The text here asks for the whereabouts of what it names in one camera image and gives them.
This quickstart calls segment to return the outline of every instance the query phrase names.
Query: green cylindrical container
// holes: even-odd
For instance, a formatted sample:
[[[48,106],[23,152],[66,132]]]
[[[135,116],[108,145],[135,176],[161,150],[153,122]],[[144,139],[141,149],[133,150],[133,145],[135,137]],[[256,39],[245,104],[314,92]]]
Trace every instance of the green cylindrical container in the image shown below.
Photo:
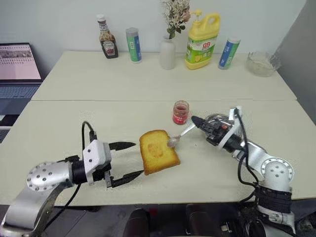
[[[140,44],[137,28],[128,28],[126,30],[126,39],[128,44],[128,51],[132,63],[140,63],[142,61],[142,54],[140,52]]]
[[[223,54],[218,63],[218,68],[228,69],[231,65],[233,57],[236,53],[236,50],[239,46],[240,40],[235,38],[229,38],[226,42]]]

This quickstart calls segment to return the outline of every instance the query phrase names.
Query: white table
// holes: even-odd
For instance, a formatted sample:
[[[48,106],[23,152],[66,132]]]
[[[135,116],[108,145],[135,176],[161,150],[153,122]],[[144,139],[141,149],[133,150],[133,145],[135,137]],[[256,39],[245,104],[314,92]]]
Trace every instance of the white table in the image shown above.
[[[236,55],[229,70],[211,64],[189,70],[184,54],[173,70],[159,65],[158,53],[143,53],[140,64],[127,53],[106,59],[102,52],[65,52],[32,100],[211,101],[223,99],[295,100],[278,73],[254,76],[245,68],[247,55]]]
[[[138,139],[143,133],[165,129],[169,135],[175,135],[184,129],[172,122],[173,104],[174,101],[30,102],[0,149],[0,204],[12,203],[36,164],[81,155],[80,126],[84,120],[92,124],[100,140],[137,143],[112,153],[115,178],[142,169]],[[192,114],[202,117],[214,112],[227,113],[235,105],[243,108],[249,139],[294,166],[293,198],[316,197],[312,180],[316,167],[316,127],[298,102],[190,102]],[[250,194],[251,187],[238,181],[237,161],[207,143],[199,129],[184,136],[176,151],[180,165],[148,176],[142,174],[114,189],[106,190],[104,181],[94,186],[83,184],[72,205],[238,201]],[[56,204],[64,205],[73,191],[65,190]]]

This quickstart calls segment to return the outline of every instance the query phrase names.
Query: jar lid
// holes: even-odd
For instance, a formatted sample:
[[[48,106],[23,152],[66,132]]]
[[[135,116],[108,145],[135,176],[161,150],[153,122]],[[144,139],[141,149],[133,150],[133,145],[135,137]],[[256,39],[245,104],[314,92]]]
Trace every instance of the jar lid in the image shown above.
[[[240,39],[238,39],[236,37],[229,37],[228,41],[231,43],[240,43]]]
[[[97,21],[105,21],[105,17],[103,14],[98,14],[97,15]]]
[[[137,28],[128,28],[126,29],[126,35],[130,37],[138,36],[138,29]]]

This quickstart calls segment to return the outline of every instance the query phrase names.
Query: toast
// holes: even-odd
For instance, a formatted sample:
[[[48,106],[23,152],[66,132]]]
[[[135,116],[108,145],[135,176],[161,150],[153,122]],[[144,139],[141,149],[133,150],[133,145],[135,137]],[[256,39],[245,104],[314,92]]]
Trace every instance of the toast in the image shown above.
[[[139,138],[145,175],[180,164],[174,148],[167,146],[169,138],[164,130],[149,131]]]

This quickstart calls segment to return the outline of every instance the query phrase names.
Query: laptop keyboard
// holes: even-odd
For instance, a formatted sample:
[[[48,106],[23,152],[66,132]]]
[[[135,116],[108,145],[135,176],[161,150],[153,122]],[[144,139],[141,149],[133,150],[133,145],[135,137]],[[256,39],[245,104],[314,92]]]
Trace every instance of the laptop keyboard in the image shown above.
[[[0,99],[29,99],[37,89],[38,86],[1,86]]]
[[[0,130],[0,143],[4,140],[5,136],[8,134],[10,130]]]

